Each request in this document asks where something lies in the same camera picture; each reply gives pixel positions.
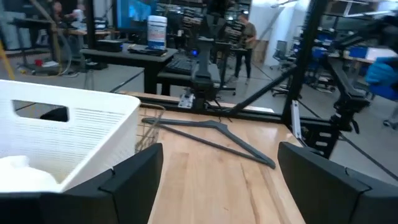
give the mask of wooden table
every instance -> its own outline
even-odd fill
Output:
[[[170,96],[125,94],[178,100]],[[216,117],[171,111],[166,111],[163,118],[218,121]],[[293,134],[281,124],[239,119],[223,122],[235,135],[272,158],[277,168],[272,170],[161,129],[158,142],[164,147],[164,165],[149,223],[304,223],[277,161],[281,141],[299,145]],[[173,128],[246,152],[212,129]]]

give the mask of electronic device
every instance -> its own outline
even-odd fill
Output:
[[[196,62],[192,62],[187,58],[176,58],[166,65],[165,71],[181,75],[191,75],[194,64]]]
[[[398,223],[398,187],[338,165],[317,150],[279,144],[285,182],[307,224]]]
[[[116,29],[137,31],[147,29],[147,20],[156,14],[157,0],[116,0],[113,7]]]
[[[118,40],[97,40],[96,49],[106,52],[121,52],[123,50],[123,42]]]
[[[0,222],[147,223],[162,166],[162,145],[154,144],[61,194],[0,194]]]

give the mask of metal frame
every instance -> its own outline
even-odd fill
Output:
[[[86,1],[87,10],[87,33],[88,33],[88,46],[90,49],[95,48],[95,29],[92,23],[94,17],[93,12],[93,0]],[[234,108],[223,108],[220,107],[219,110],[214,110],[214,108],[205,109],[186,109],[179,108],[177,101],[170,100],[160,100],[155,98],[145,98],[139,97],[144,103],[151,103],[165,107],[170,111],[178,111],[183,113],[195,113],[203,114],[208,116],[224,116],[227,118],[245,119],[251,121],[261,121],[269,123],[279,123],[286,125],[289,129],[292,129],[292,109],[291,105],[293,100],[299,97],[300,91],[302,89],[303,81],[305,78],[305,72],[307,65],[312,59],[312,47],[314,45],[314,40],[317,36],[318,26],[320,24],[323,12],[325,12],[328,1],[317,1],[312,0],[310,3],[310,17],[307,21],[307,28],[303,34],[303,47],[298,53],[296,67],[290,69],[289,71],[282,74],[279,78],[275,79],[273,82],[250,96],[248,99],[241,103],[238,103]],[[287,98],[285,101],[285,106],[282,114],[267,113],[260,111],[250,111],[245,110],[247,106],[256,101],[262,95],[267,93],[272,88],[276,87],[282,83],[290,75],[293,76],[292,84],[290,86]],[[332,123],[330,120],[318,119],[318,118],[300,118],[300,125],[303,129],[302,139],[298,140],[304,146],[314,147],[320,151],[324,157],[329,158],[337,140],[340,135],[339,127]]]

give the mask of black table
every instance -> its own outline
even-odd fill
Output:
[[[127,48],[130,44],[123,44],[122,52],[105,52],[100,50],[82,49],[80,52],[85,58],[91,59],[93,62],[103,62],[113,65],[125,65],[132,67],[144,68],[144,92],[157,94],[157,74],[172,60],[176,49],[167,49],[166,55],[163,57],[130,54]],[[145,45],[135,45],[135,49],[146,48]]]

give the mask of white laundry basket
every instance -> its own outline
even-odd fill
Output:
[[[0,80],[0,157],[25,155],[60,192],[134,155],[140,101],[127,95]],[[68,108],[67,122],[24,118],[13,101]]]

